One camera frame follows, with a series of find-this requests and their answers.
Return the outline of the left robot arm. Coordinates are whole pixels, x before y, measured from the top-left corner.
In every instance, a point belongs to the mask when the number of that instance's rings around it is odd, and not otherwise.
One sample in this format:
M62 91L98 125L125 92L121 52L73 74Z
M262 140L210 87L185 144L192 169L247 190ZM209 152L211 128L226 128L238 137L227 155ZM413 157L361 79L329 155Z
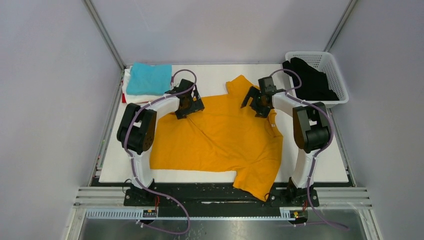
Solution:
M181 120L204 109L196 84L187 79L145 105L126 106L116 138L130 159L131 182L139 188L135 197L142 205L148 206L155 200L155 192L149 188L154 183L150 157L159 119L174 113Z

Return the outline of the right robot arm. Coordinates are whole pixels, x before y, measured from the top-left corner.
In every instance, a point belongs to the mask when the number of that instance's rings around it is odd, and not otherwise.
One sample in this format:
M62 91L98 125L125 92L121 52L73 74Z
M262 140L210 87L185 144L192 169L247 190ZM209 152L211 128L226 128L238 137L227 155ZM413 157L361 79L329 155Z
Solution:
M265 118L277 109L292 117L293 138L298 147L294 172L288 180L285 199L299 206L312 197L316 158L333 140L332 126L323 102L309 103L284 89L277 89L271 76L251 86L241 107L250 106L256 117Z

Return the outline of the yellow t-shirt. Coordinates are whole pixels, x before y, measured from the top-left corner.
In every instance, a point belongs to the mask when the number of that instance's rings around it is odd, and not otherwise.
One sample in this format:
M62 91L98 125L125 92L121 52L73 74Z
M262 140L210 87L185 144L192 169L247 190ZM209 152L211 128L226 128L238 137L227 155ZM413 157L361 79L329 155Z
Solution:
M161 117L150 154L153 170L234 171L233 186L266 201L278 175L283 135L276 112L265 118L241 104L252 83L239 75L227 94L203 97L204 110L177 119Z

